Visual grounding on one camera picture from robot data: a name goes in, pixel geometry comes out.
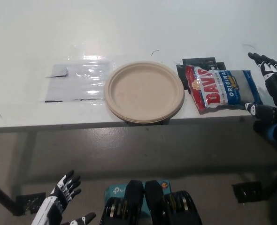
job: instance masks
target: blue box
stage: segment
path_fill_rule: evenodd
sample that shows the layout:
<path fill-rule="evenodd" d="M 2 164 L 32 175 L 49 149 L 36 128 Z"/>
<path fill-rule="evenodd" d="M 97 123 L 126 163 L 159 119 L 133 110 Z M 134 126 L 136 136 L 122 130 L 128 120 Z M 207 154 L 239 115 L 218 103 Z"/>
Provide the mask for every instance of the blue box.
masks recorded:
<path fill-rule="evenodd" d="M 158 180 L 157 181 L 163 190 L 163 194 L 169 194 L 171 193 L 171 186 L 170 186 L 170 181 L 169 180 Z M 109 198 L 111 197 L 117 197 L 117 198 L 123 198 L 125 194 L 127 184 L 115 184 L 115 185 L 110 185 L 106 191 L 105 191 L 105 204 L 108 201 Z M 146 198 L 144 196 L 144 201 L 143 201 L 143 206 L 142 206 L 142 213 L 141 213 L 141 218 L 145 217 L 151 217 L 149 208 L 146 203 Z"/>

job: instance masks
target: white table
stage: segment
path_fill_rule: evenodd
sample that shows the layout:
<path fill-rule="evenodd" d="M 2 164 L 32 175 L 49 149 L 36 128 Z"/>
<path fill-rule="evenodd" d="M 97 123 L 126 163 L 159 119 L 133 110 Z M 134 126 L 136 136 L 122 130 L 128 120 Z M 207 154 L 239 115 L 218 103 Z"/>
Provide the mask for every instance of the white table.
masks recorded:
<path fill-rule="evenodd" d="M 75 45 L 87 55 L 134 56 L 175 71 L 182 58 L 216 57 L 228 69 L 250 69 L 263 102 L 271 104 L 247 53 L 277 60 L 277 1 L 1 0 L 0 131 L 125 125 L 104 101 L 39 101 L 47 89 L 44 78 L 55 62 L 73 54 Z M 199 115 L 186 93 L 170 123 L 247 115 L 240 110 Z"/>

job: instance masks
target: plastic sheet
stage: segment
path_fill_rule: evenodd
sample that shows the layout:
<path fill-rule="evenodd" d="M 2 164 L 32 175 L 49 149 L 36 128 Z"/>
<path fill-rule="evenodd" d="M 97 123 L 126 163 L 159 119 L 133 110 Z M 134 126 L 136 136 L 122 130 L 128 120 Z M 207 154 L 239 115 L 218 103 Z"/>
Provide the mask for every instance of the plastic sheet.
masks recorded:
<path fill-rule="evenodd" d="M 104 98 L 104 84 L 113 63 L 101 56 L 56 64 L 50 79 L 46 102 L 96 100 Z"/>

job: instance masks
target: snack bag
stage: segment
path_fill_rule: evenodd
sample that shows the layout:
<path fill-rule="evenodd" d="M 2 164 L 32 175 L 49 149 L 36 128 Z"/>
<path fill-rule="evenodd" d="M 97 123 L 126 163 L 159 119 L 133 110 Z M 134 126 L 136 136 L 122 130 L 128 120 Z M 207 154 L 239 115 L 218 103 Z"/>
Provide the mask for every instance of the snack bag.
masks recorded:
<path fill-rule="evenodd" d="M 204 70 L 186 66 L 186 78 L 199 112 L 218 106 L 262 104 L 249 70 Z"/>

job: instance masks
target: paper plate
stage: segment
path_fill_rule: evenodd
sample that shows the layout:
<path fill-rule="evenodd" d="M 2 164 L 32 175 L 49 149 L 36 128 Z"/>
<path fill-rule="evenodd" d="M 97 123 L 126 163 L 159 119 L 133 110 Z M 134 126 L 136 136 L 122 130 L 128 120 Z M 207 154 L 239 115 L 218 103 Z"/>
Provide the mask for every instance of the paper plate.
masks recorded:
<path fill-rule="evenodd" d="M 114 71 L 105 84 L 110 110 L 134 123 L 154 123 L 175 114 L 183 104 L 184 88 L 178 76 L 156 62 L 135 62 Z"/>

